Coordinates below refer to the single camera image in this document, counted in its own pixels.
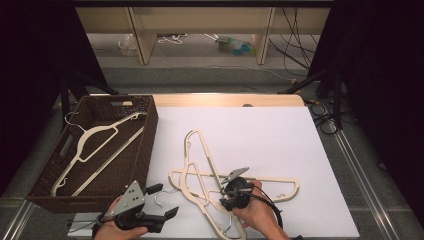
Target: brown woven basket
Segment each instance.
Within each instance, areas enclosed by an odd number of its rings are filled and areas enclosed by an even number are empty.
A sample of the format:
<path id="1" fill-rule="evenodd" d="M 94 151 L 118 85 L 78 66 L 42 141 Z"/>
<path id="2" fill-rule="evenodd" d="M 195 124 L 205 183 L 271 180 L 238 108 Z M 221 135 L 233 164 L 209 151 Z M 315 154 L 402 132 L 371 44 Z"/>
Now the brown woven basket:
<path id="1" fill-rule="evenodd" d="M 77 145 L 83 129 L 111 125 L 128 115 L 145 111 L 135 120 L 117 126 L 116 135 L 87 162 L 77 162 L 67 175 L 66 184 L 57 190 L 55 197 L 51 189 L 77 153 Z M 152 96 L 90 96 L 83 97 L 56 144 L 47 164 L 34 184 L 27 200 L 52 213 L 82 213 L 103 211 L 111 198 L 126 185 L 137 180 L 146 184 L 150 157 L 158 123 L 158 114 Z M 143 132 L 129 144 L 78 196 L 74 193 L 102 164 L 110 158 L 141 127 Z M 93 134 L 84 144 L 80 154 L 87 158 L 104 143 L 115 130 Z"/>

